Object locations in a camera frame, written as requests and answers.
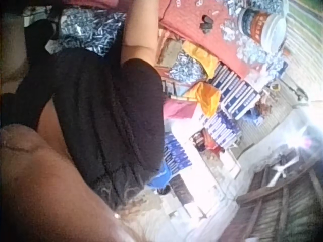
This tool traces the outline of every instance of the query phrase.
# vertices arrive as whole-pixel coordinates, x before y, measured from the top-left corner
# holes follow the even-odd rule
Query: wooden wall
[[[322,175],[323,163],[319,161],[314,169],[267,196],[251,201],[238,198],[241,207],[220,241],[240,242],[251,237],[257,237],[261,242],[315,241],[323,226],[323,201],[314,188],[313,179],[318,178],[321,189]],[[268,168],[256,173],[248,194],[268,181]]]

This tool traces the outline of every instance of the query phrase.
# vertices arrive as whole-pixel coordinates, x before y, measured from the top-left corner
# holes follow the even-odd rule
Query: orange cloth
[[[220,103],[221,92],[209,83],[198,82],[189,89],[184,97],[196,98],[205,116],[212,117]]]

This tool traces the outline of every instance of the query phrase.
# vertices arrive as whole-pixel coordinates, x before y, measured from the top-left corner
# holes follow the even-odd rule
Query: black sleeve
[[[126,61],[114,86],[146,165],[160,169],[164,150],[163,86],[158,72],[140,59]]]

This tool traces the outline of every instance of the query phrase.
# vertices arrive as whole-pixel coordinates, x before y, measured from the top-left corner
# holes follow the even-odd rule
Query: pile of screws
[[[227,19],[223,24],[220,25],[223,40],[226,42],[232,42],[240,35],[235,22],[232,19]]]
[[[269,14],[283,14],[283,0],[250,0],[250,6]]]
[[[225,0],[223,5],[228,8],[228,14],[231,17],[238,17],[243,7],[243,0]]]
[[[61,18],[55,52],[81,47],[104,56],[125,23],[126,14],[108,10],[70,8]]]
[[[206,77],[203,66],[184,51],[178,54],[169,74],[171,78],[189,84]]]
[[[237,57],[250,65],[267,64],[269,76],[275,78],[284,65],[282,53],[270,54],[265,52],[260,45],[251,38],[242,35],[237,41]]]

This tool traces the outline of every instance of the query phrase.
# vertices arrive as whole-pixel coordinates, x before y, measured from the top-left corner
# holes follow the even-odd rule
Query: bucket lid
[[[287,22],[284,16],[272,14],[267,19],[261,35],[261,46],[268,53],[276,53],[285,40]]]

